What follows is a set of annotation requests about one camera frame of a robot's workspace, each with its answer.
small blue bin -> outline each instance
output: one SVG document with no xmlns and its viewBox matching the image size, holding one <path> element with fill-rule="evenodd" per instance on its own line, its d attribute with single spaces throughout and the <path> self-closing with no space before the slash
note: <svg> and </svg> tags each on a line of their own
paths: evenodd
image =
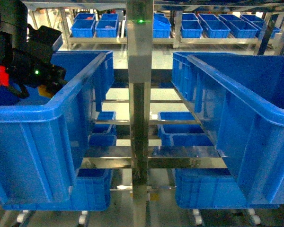
<svg viewBox="0 0 284 227">
<path fill-rule="evenodd" d="M 99 113 L 98 120 L 114 120 L 115 111 L 102 111 Z M 112 134 L 117 135 L 115 124 L 95 124 L 93 134 Z"/>
<path fill-rule="evenodd" d="M 95 20 L 77 20 L 71 27 L 75 38 L 92 38 L 95 32 Z"/>
<path fill-rule="evenodd" d="M 29 98 L 0 106 L 1 203 L 69 199 L 89 147 L 95 115 L 93 75 L 107 74 L 111 58 L 112 52 L 55 53 L 52 64 L 67 70 L 67 85 L 52 99 L 28 88 Z"/>
<path fill-rule="evenodd" d="M 247 22 L 255 22 L 255 21 L 265 22 L 265 20 L 263 20 L 262 18 L 257 17 L 256 15 L 241 14 L 240 18 L 245 20 L 245 21 L 247 21 Z"/>
<path fill-rule="evenodd" d="M 255 38 L 258 32 L 257 28 L 246 21 L 231 21 L 229 28 L 236 38 Z"/>
<path fill-rule="evenodd" d="M 190 112 L 159 112 L 159 120 L 194 120 Z M 204 133 L 198 124 L 159 124 L 158 136 L 163 146 L 170 146 L 170 136 L 173 134 L 188 135 Z"/>
<path fill-rule="evenodd" d="M 119 21 L 119 15 L 116 13 L 104 13 L 102 14 L 101 20 L 116 20 Z"/>
<path fill-rule="evenodd" d="M 93 135 L 91 146 L 114 146 L 114 135 Z M 112 169 L 80 169 L 77 184 L 66 202 L 5 205 L 5 210 L 103 211 L 110 204 Z"/>
<path fill-rule="evenodd" d="M 162 23 L 153 23 L 153 38 L 169 38 L 170 26 L 163 25 Z"/>
<path fill-rule="evenodd" d="M 74 22 L 77 20 L 96 20 L 96 15 L 94 13 L 78 13 L 74 19 Z"/>
<path fill-rule="evenodd" d="M 257 30 L 258 30 L 258 32 L 257 32 L 257 34 L 256 34 L 256 37 L 259 37 L 259 35 L 260 35 L 261 31 L 262 31 L 262 28 L 263 28 L 264 23 L 265 23 L 265 22 L 263 22 L 263 21 L 254 21 L 254 22 L 251 22 L 251 24 L 254 25 L 254 26 L 257 28 Z M 275 35 L 276 35 L 277 33 L 280 33 L 280 32 L 281 32 L 281 29 L 280 29 L 280 28 L 274 27 L 273 32 L 272 32 L 270 38 L 273 39 L 273 38 L 275 37 Z"/>
<path fill-rule="evenodd" d="M 184 20 L 182 21 L 181 32 L 183 38 L 200 38 L 203 29 L 197 20 Z"/>
<path fill-rule="evenodd" d="M 227 38 L 231 31 L 222 21 L 204 21 L 202 24 L 208 38 Z"/>
<path fill-rule="evenodd" d="M 241 18 L 232 14 L 220 14 L 219 19 L 223 21 L 228 27 L 231 21 L 243 21 Z"/>
<path fill-rule="evenodd" d="M 247 201 L 284 203 L 284 56 L 187 59 L 195 114 Z"/>
<path fill-rule="evenodd" d="M 117 20 L 100 20 L 96 25 L 97 37 L 113 38 L 117 37 L 118 21 Z"/>
<path fill-rule="evenodd" d="M 199 20 L 194 13 L 183 13 L 182 20 Z"/>
</svg>

blue storage bin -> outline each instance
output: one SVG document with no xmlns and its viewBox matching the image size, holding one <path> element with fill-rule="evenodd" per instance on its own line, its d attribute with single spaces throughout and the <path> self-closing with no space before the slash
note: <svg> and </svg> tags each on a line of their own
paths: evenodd
<svg viewBox="0 0 284 227">
<path fill-rule="evenodd" d="M 96 15 L 94 13 L 78 13 L 74 18 L 74 22 L 77 20 L 96 20 Z"/>
<path fill-rule="evenodd" d="M 159 120 L 194 120 L 190 112 L 159 112 Z M 163 146 L 170 146 L 170 136 L 173 134 L 188 135 L 204 133 L 198 124 L 158 124 L 158 136 Z"/>
<path fill-rule="evenodd" d="M 182 20 L 199 20 L 194 13 L 183 13 Z"/>
<path fill-rule="evenodd" d="M 247 22 L 255 22 L 255 21 L 265 22 L 265 20 L 263 20 L 262 18 L 257 17 L 256 15 L 241 14 L 240 18 L 245 20 L 245 21 L 247 21 Z"/>
<path fill-rule="evenodd" d="M 89 147 L 95 114 L 93 75 L 106 74 L 111 57 L 112 52 L 55 53 L 52 64 L 67 70 L 67 85 L 52 99 L 28 88 L 29 98 L 15 106 L 0 106 L 2 203 L 69 199 Z"/>
<path fill-rule="evenodd" d="M 119 21 L 119 15 L 116 13 L 104 13 L 101 20 L 116 20 Z"/>
<path fill-rule="evenodd" d="M 76 38 L 94 37 L 95 24 L 95 20 L 77 20 L 71 27 L 72 36 Z"/>
<path fill-rule="evenodd" d="M 257 30 L 258 30 L 258 32 L 256 34 L 256 37 L 259 37 L 259 35 L 260 35 L 261 31 L 262 31 L 264 23 L 265 22 L 263 22 L 263 21 L 251 22 L 251 24 L 254 25 L 257 28 Z M 280 32 L 281 32 L 280 28 L 274 27 L 273 32 L 272 32 L 270 38 L 273 39 L 275 37 L 276 33 L 280 33 Z"/>
<path fill-rule="evenodd" d="M 182 21 L 181 32 L 183 38 L 200 38 L 203 29 L 197 20 L 184 20 Z"/>
<path fill-rule="evenodd" d="M 223 21 L 227 26 L 229 26 L 229 23 L 231 21 L 243 21 L 241 18 L 236 17 L 235 15 L 232 14 L 220 14 L 219 19 Z"/>
<path fill-rule="evenodd" d="M 208 38 L 227 38 L 231 31 L 222 21 L 204 21 L 201 24 Z"/>
<path fill-rule="evenodd" d="M 113 146 L 114 135 L 93 135 L 91 146 Z M 66 202 L 5 205 L 5 210 L 103 211 L 110 204 L 112 169 L 80 169 L 77 184 Z"/>
<path fill-rule="evenodd" d="M 162 25 L 162 23 L 153 23 L 153 38 L 169 38 L 170 26 Z"/>
<path fill-rule="evenodd" d="M 117 37 L 118 21 L 117 20 L 100 20 L 96 25 L 97 37 Z"/>
<path fill-rule="evenodd" d="M 247 201 L 284 203 L 284 56 L 188 60 L 195 114 Z"/>
<path fill-rule="evenodd" d="M 246 21 L 231 21 L 229 28 L 236 38 L 255 38 L 258 32 L 258 29 Z"/>
<path fill-rule="evenodd" d="M 114 119 L 115 119 L 115 111 L 102 111 L 98 115 L 98 120 L 114 120 Z M 95 124 L 92 133 L 117 135 L 115 124 Z"/>
</svg>

black robotic end effector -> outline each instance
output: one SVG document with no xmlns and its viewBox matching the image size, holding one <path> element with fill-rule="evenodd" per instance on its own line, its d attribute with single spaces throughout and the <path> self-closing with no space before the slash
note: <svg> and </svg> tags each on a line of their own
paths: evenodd
<svg viewBox="0 0 284 227">
<path fill-rule="evenodd" d="M 34 30 L 30 25 L 27 26 L 27 22 L 23 23 L 23 18 L 27 18 L 27 9 L 19 0 L 1 0 L 0 10 L 3 9 L 5 11 L 0 12 L 0 73 L 2 66 L 6 70 L 4 75 L 0 75 L 0 83 L 2 77 L 7 75 L 8 81 L 18 84 L 21 91 L 9 83 L 1 85 L 19 98 L 29 97 L 25 86 L 42 86 L 47 93 L 56 94 L 67 83 L 64 80 L 66 70 L 51 64 L 53 45 L 61 38 L 61 32 L 45 26 Z"/>
</svg>

horizontal metal bar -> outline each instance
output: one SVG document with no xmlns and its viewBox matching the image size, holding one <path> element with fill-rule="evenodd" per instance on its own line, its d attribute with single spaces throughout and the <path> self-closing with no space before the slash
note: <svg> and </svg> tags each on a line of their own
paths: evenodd
<svg viewBox="0 0 284 227">
<path fill-rule="evenodd" d="M 106 99 L 103 103 L 128 103 L 128 99 Z M 181 104 L 182 100 L 151 100 L 151 103 Z"/>
<path fill-rule="evenodd" d="M 129 125 L 129 120 L 96 120 L 96 124 Z M 195 120 L 150 120 L 150 125 L 157 124 L 199 124 Z"/>
<path fill-rule="evenodd" d="M 81 168 L 131 168 L 131 147 L 90 147 Z M 213 146 L 149 147 L 149 168 L 227 168 Z"/>
</svg>

floor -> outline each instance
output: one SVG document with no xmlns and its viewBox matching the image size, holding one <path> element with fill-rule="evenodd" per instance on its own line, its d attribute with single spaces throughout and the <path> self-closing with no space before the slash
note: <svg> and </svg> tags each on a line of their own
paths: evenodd
<svg viewBox="0 0 284 227">
<path fill-rule="evenodd" d="M 36 15 L 45 24 L 44 15 Z M 114 51 L 114 68 L 127 68 L 127 46 L 123 45 L 76 45 L 74 51 L 80 50 L 112 50 Z M 187 52 L 231 52 L 237 54 L 252 54 L 253 47 L 245 45 L 228 46 L 200 46 L 189 45 L 183 48 L 173 49 L 171 46 L 155 45 L 153 47 L 152 67 L 154 69 L 171 69 L 172 53 L 174 51 Z M 152 99 L 179 100 L 173 89 L 152 89 Z M 128 99 L 128 90 L 125 88 L 110 89 L 107 99 Z M 128 104 L 104 103 L 104 111 L 116 111 L 117 119 L 129 119 Z M 159 111 L 187 111 L 184 104 L 151 104 L 151 114 Z M 129 140 L 118 140 L 118 146 L 130 146 Z M 160 140 L 151 140 L 150 146 L 159 146 Z M 115 185 L 127 185 L 131 183 L 131 170 L 116 170 L 114 179 Z M 149 185 L 168 186 L 168 172 L 164 169 L 152 169 L 149 171 Z M 183 210 L 176 205 L 174 190 L 159 190 L 158 201 L 148 202 L 147 226 L 148 227 L 188 227 L 194 226 L 192 211 Z M 111 206 L 107 211 L 92 212 L 90 215 L 89 227 L 132 227 L 132 198 L 129 191 L 112 192 Z M 264 226 L 284 226 L 284 208 L 276 210 L 256 210 L 261 217 Z M 0 208 L 0 227 L 11 226 L 16 220 L 17 211 L 3 211 Z M 75 227 L 78 224 L 79 212 L 52 212 L 38 211 L 30 219 L 28 227 Z M 204 226 L 249 226 L 252 225 L 248 216 L 243 210 L 202 210 Z"/>
</svg>

